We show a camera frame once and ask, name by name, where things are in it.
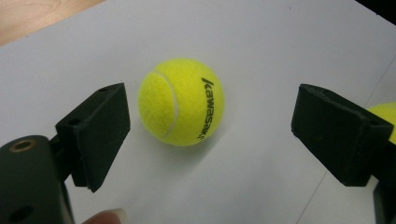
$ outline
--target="partial tennis ball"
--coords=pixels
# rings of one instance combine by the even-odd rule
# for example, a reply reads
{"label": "partial tennis ball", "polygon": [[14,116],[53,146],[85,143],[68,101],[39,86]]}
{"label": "partial tennis ball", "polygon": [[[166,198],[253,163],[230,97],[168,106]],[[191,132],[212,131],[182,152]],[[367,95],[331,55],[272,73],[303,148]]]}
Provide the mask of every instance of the partial tennis ball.
{"label": "partial tennis ball", "polygon": [[147,74],[140,86],[138,106],[152,135],[171,145],[190,146],[218,128],[224,95],[208,66],[180,58],[159,63]]}
{"label": "partial tennis ball", "polygon": [[395,126],[389,141],[396,144],[396,102],[376,105],[369,108],[369,111]]}

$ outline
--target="yellow tennis ball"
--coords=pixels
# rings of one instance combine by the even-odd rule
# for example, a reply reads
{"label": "yellow tennis ball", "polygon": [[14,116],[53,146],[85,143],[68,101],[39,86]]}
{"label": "yellow tennis ball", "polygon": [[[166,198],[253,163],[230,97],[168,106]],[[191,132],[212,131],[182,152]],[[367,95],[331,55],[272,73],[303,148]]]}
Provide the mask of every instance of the yellow tennis ball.
{"label": "yellow tennis ball", "polygon": [[[396,127],[396,102],[376,105],[369,108],[369,111],[379,116],[380,118],[386,120],[387,122],[393,124],[393,126]],[[390,136],[389,141],[393,144],[396,144],[395,128],[393,128],[393,132],[392,135]]]}
{"label": "yellow tennis ball", "polygon": [[224,95],[209,67],[179,58],[159,63],[147,74],[140,86],[138,106],[151,134],[171,145],[190,146],[218,128]]}

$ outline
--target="kawasaki logo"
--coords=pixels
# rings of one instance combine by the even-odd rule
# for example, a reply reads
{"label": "kawasaki logo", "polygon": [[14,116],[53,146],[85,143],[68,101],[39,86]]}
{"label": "kawasaki logo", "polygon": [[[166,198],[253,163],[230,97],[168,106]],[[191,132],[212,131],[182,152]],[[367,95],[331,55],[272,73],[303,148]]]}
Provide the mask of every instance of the kawasaki logo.
{"label": "kawasaki logo", "polygon": [[204,128],[201,130],[201,133],[198,135],[198,139],[200,139],[201,141],[205,139],[205,135],[207,131],[209,131],[210,124],[212,123],[213,114],[215,113],[215,99],[213,98],[213,91],[212,91],[212,88],[215,84],[204,78],[202,78],[202,81],[204,82],[207,108],[206,108],[206,118],[205,118]]}

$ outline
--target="white surface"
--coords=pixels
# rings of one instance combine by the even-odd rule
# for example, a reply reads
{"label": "white surface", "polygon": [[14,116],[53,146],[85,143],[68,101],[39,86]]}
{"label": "white surface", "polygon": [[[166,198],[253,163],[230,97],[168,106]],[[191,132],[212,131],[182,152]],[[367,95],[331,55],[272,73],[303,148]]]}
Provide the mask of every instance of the white surface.
{"label": "white surface", "polygon": [[[340,186],[290,122],[301,83],[359,105],[377,86],[394,92],[380,80],[394,76],[395,39],[396,26],[355,1],[106,1],[0,48],[0,142],[52,137],[92,92],[122,81],[132,130],[95,194],[66,181],[77,223],[114,207],[131,224],[371,223],[372,188]],[[211,66],[227,97],[218,131],[191,148],[156,141],[137,116],[140,81],[174,57]]]}

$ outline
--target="tennis ball seam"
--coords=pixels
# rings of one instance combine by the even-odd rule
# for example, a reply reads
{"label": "tennis ball seam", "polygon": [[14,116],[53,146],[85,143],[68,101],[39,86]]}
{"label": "tennis ball seam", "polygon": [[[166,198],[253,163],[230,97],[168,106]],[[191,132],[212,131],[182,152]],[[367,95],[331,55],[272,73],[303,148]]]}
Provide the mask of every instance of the tennis ball seam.
{"label": "tennis ball seam", "polygon": [[162,136],[162,138],[166,138],[173,131],[173,129],[175,128],[177,117],[178,117],[178,103],[177,103],[175,88],[173,87],[172,83],[169,81],[168,77],[165,74],[163,74],[163,73],[161,73],[159,71],[155,71],[155,70],[152,71],[152,73],[156,74],[157,76],[162,77],[166,81],[166,83],[169,85],[169,89],[172,92],[172,100],[173,100],[173,103],[174,103],[174,113],[175,114],[174,114],[174,118],[172,120],[172,123],[169,126],[168,131],[166,132],[166,134],[164,136]]}

